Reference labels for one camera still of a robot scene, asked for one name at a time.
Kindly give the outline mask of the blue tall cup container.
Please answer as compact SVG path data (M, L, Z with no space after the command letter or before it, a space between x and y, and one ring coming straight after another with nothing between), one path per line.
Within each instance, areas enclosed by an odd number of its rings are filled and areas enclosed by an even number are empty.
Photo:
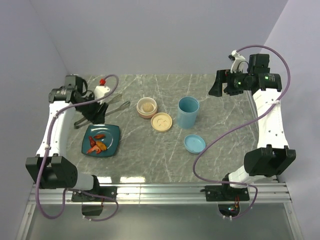
M196 98L192 96L181 98L177 107L177 125L183 129L192 128L195 125L199 109L200 103Z

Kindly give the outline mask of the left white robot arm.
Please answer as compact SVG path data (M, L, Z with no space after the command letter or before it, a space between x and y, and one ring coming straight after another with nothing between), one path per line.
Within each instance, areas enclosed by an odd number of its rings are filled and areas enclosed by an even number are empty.
M110 92L106 80L101 79L94 91L87 95L87 82L77 75L68 75L63 86L49 93L49 117L43 140L35 156L27 158L25 163L38 188L77 189L83 190L89 201L100 198L97 178L79 172L67 160L66 154L69 128L75 112L80 112L89 123L104 123L108 108L104 98Z

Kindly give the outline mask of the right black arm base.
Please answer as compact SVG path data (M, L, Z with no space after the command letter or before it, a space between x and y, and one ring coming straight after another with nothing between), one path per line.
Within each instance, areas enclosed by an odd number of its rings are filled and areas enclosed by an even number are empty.
M241 201L249 201L249 191L247 188L233 188L228 184L206 185L200 190L205 194L207 202L220 202L218 206L219 213L224 218L234 218L240 214Z

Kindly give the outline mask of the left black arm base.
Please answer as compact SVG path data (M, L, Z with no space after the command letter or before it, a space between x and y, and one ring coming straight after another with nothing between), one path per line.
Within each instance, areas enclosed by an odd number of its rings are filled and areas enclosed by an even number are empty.
M85 219L93 222L102 222L115 216L119 210L117 191L118 188L116 186L99 186L85 192L74 190L71 202L81 204L81 213ZM115 204L115 210L109 216L98 218L102 216L107 203Z

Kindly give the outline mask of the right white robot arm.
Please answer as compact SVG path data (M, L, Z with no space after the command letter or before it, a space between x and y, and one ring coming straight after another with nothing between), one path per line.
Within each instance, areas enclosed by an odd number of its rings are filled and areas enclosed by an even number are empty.
M250 92L256 108L258 125L257 148L247 152L243 165L227 174L220 189L222 197L232 200L244 188L262 178L281 175L296 159L296 151L289 147L283 127L281 98L287 88L282 78L269 68L268 54L252 54L246 60L234 50L229 58L229 69L218 70L209 95L220 97L223 93L236 96Z

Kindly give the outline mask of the metal serving tongs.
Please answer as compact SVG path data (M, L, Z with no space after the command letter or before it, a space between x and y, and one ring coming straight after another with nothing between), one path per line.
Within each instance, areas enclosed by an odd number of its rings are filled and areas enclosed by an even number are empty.
M122 94L121 93L118 93L116 94L111 100L109 100L108 102L106 102L106 104L108 106L112 105L112 104L115 104L115 103L118 103L119 101L122 100ZM111 114L114 114L118 111L123 111L125 110L126 108L128 108L130 106L131 102L128 100L128 101L125 101L124 103L122 103L119 107L113 109L113 110L110 110L110 111L106 111L105 114L104 114L104 117L102 118L102 120L100 122L98 122L97 124L104 124L105 123L105 118ZM89 124L94 124L96 125L96 123L92 123L91 121L89 120L86 120L85 117L81 118L80 120L76 121L74 124L73 124L73 128L74 129L79 129L81 127L84 127L86 125L89 125Z

